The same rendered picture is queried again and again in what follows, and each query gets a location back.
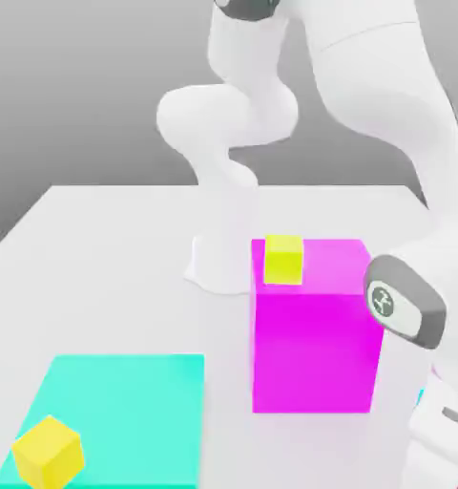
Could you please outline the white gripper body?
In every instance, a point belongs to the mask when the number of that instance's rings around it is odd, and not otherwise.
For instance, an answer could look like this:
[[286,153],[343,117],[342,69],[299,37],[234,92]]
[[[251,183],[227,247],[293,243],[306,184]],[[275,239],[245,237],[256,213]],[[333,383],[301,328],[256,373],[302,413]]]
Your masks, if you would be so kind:
[[406,452],[400,489],[458,489],[458,463],[412,440]]

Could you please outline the large turquoise box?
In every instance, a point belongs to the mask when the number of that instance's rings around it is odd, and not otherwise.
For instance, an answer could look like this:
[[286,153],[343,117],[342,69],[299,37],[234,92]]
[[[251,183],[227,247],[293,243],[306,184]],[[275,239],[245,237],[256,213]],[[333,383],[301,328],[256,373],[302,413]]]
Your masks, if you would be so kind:
[[65,489],[199,489],[203,397],[200,354],[58,355],[18,433],[47,415],[79,433]]

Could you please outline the large magenta box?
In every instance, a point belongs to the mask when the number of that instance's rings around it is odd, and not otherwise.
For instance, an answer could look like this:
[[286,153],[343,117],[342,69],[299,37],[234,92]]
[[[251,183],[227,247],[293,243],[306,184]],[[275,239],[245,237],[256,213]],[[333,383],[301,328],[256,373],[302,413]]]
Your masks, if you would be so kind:
[[384,331],[364,299],[359,240],[306,240],[299,286],[267,285],[252,242],[250,351],[256,414],[366,414]]

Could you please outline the small yellow cube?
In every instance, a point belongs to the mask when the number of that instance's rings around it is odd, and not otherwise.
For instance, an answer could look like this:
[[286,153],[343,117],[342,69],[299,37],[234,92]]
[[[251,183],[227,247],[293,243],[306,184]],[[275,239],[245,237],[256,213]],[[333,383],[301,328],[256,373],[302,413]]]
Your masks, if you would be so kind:
[[85,467],[79,433],[52,415],[15,440],[11,451],[31,489],[64,489]]

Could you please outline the small lime cube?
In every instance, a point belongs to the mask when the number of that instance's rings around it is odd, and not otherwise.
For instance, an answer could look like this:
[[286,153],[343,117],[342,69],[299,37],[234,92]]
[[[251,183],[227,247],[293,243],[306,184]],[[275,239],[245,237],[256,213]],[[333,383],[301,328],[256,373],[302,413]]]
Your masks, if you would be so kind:
[[299,286],[303,275],[303,241],[297,235],[267,235],[264,249],[264,282]]

